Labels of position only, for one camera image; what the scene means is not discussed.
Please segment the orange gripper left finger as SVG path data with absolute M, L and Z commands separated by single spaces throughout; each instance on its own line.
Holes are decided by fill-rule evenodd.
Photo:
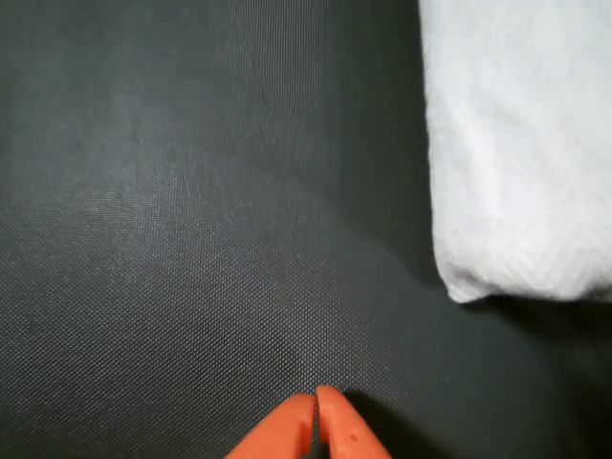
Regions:
M 316 398 L 296 394 L 274 408 L 227 455 L 230 459 L 299 459 L 312 448 Z

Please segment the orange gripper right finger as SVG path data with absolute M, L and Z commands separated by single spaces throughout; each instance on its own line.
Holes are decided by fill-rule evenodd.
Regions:
M 348 399 L 331 385 L 317 388 L 319 438 L 331 459 L 390 459 L 391 455 Z

